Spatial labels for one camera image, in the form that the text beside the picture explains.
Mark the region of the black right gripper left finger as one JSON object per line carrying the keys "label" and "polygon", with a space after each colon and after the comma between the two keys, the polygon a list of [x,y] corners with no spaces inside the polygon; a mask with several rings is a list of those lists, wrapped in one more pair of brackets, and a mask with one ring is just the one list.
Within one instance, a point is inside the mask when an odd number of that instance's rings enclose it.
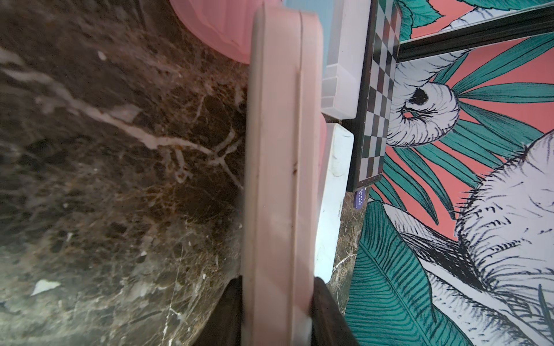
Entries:
{"label": "black right gripper left finger", "polygon": [[226,286],[193,345],[241,345],[242,276]]}

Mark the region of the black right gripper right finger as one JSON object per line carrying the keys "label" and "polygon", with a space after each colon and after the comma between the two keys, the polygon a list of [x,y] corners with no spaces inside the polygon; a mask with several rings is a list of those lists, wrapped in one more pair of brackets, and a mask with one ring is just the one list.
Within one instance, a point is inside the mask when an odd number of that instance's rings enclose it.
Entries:
{"label": "black right gripper right finger", "polygon": [[314,279],[312,306],[312,341],[318,346],[359,345],[346,324],[338,305],[321,278]]}

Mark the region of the pale mint case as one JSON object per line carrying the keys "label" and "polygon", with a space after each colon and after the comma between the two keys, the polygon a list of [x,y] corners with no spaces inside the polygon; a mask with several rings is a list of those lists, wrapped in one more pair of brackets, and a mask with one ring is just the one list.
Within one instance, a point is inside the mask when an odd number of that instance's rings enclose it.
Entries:
{"label": "pale mint case", "polygon": [[319,197],[321,203],[315,242],[314,274],[328,283],[334,268],[354,136],[338,123],[328,123],[325,129],[325,146],[320,173]]}

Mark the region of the translucent white pencil case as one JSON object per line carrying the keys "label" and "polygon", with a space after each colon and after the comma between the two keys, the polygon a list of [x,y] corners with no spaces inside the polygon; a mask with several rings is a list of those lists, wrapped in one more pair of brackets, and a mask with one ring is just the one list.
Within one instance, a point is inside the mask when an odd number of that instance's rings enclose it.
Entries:
{"label": "translucent white pencil case", "polygon": [[321,111],[335,119],[356,117],[370,7],[363,0],[334,2]]}

